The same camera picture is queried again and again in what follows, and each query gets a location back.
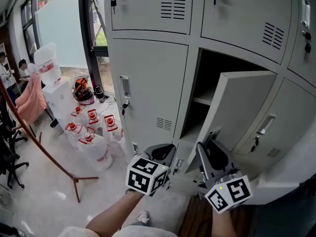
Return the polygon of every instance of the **office chair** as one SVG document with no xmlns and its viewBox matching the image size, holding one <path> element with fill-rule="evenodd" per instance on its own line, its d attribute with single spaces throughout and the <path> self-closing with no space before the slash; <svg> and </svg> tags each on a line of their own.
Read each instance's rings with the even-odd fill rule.
<svg viewBox="0 0 316 237">
<path fill-rule="evenodd" d="M 9 186 L 10 189 L 12 189 L 12 185 L 10 185 L 10 181 L 12 176 L 14 177 L 14 179 L 16 180 L 16 182 L 18 183 L 19 186 L 21 186 L 21 188 L 24 188 L 24 184 L 21 184 L 15 170 L 17 170 L 18 168 L 26 165 L 29 166 L 28 162 L 22 162 L 19 164 L 15 164 L 15 160 L 17 158 L 20 158 L 19 155 L 17 155 L 16 153 L 14 153 L 10 147 L 8 147 L 8 145 L 5 142 L 5 139 L 3 137 L 3 135 L 1 134 L 1 138 L 0 138 L 0 146 L 1 146 L 1 151 L 0 151 L 0 174 L 6 174 L 6 172 L 9 172 L 9 176 L 8 176 L 8 181 L 7 181 L 7 185 Z"/>
<path fill-rule="evenodd" d="M 16 122 L 10 117 L 6 107 L 5 98 L 2 95 L 0 96 L 0 121 L 0 132 L 4 139 L 9 143 L 11 150 L 15 153 L 15 143 L 20 140 L 27 141 L 28 138 L 17 138 L 22 132 L 20 130 L 12 131 L 12 129 L 16 127 Z"/>
</svg>

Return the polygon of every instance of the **open locker door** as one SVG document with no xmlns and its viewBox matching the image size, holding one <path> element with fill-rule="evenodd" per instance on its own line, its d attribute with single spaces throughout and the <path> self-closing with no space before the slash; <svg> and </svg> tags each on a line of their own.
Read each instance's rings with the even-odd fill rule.
<svg viewBox="0 0 316 237">
<path fill-rule="evenodd" d="M 222 73 L 197 141 L 184 166 L 189 168 L 197 142 L 218 131 L 216 141 L 232 151 L 261 109 L 276 75 L 270 71 Z"/>
</svg>

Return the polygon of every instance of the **forearm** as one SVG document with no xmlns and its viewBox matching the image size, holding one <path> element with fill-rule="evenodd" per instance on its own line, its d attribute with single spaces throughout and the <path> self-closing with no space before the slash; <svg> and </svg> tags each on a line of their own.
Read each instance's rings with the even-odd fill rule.
<svg viewBox="0 0 316 237">
<path fill-rule="evenodd" d="M 236 237 L 229 211 L 218 214 L 213 210 L 212 237 Z"/>
<path fill-rule="evenodd" d="M 100 237 L 111 237 L 122 226 L 129 214 L 144 195 L 139 192 L 129 192 L 109 209 L 93 218 L 86 226 Z"/>
</svg>

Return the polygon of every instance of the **locker handle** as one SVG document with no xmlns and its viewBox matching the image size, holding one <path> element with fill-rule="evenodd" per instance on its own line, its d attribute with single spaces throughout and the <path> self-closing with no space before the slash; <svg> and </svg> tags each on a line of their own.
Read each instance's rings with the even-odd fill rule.
<svg viewBox="0 0 316 237">
<path fill-rule="evenodd" d="M 302 24 L 307 29 L 311 24 L 311 3 L 308 0 L 302 0 Z"/>
<path fill-rule="evenodd" d="M 122 80 L 124 98 L 131 99 L 130 95 L 130 86 L 129 86 L 129 78 L 127 76 L 119 76 Z"/>
<path fill-rule="evenodd" d="M 267 130 L 269 129 L 270 125 L 273 123 L 273 121 L 276 119 L 276 116 L 273 114 L 269 114 L 266 118 L 266 120 L 263 122 L 260 129 L 257 131 L 258 134 L 264 135 Z"/>
</svg>

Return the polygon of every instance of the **white wall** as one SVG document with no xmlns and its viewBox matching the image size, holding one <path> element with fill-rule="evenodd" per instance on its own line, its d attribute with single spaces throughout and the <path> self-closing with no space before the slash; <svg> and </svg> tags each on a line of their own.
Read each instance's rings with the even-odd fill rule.
<svg viewBox="0 0 316 237">
<path fill-rule="evenodd" d="M 41 42 L 57 46 L 60 67 L 88 68 L 85 59 L 78 0 L 52 0 L 38 11 Z"/>
</svg>

